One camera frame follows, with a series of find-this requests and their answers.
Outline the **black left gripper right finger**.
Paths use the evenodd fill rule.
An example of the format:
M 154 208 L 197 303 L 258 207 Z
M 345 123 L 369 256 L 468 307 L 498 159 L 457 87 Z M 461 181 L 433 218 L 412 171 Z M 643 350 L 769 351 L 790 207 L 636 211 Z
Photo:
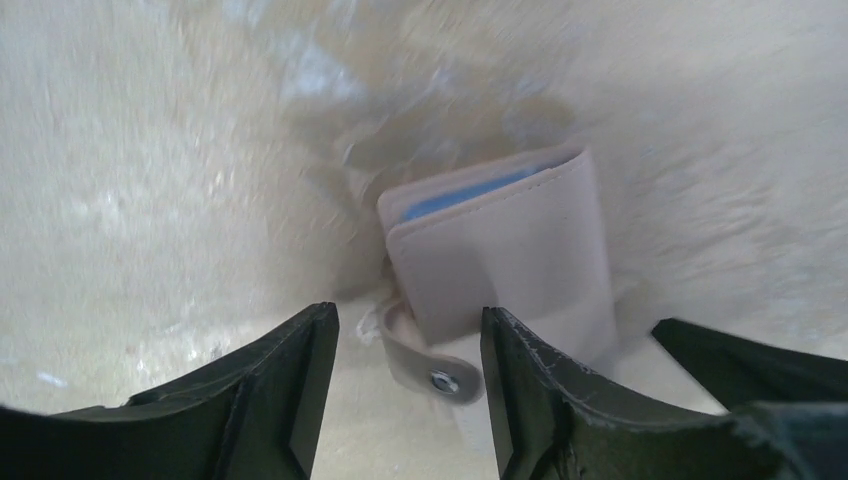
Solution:
M 545 343 L 503 308 L 481 353 L 503 479 L 843 479 L 847 364 L 676 318 L 652 337 L 725 408 L 684 409 Z

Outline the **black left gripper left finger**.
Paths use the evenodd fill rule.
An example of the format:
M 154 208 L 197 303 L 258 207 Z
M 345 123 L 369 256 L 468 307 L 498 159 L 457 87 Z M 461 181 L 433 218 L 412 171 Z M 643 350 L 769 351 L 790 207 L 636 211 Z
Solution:
M 308 306 L 175 380 L 102 406 L 1 411 L 5 479 L 306 479 L 334 366 L 335 304 Z

